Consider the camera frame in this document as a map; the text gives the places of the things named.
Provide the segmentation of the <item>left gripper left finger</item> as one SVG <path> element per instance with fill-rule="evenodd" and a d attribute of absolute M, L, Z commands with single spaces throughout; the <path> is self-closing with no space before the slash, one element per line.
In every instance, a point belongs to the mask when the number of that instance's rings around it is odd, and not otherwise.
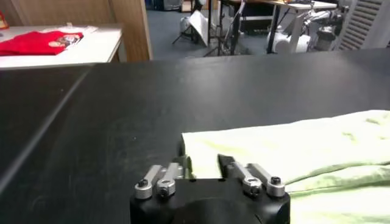
<path fill-rule="evenodd" d="M 135 184 L 134 197 L 138 200 L 169 198 L 176 192 L 176 180 L 188 178 L 190 171 L 189 156 L 176 157 L 167 167 L 152 165 L 145 176 Z"/>

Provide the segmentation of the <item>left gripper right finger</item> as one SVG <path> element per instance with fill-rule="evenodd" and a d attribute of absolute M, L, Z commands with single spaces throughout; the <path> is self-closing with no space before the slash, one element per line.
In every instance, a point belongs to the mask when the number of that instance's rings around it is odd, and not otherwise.
<path fill-rule="evenodd" d="M 257 163 L 242 165 L 232 156 L 218 154 L 218 165 L 223 178 L 237 178 L 243 191 L 251 197 L 257 197 L 261 191 L 270 197 L 283 197 L 285 185 L 278 176 L 272 176 Z"/>

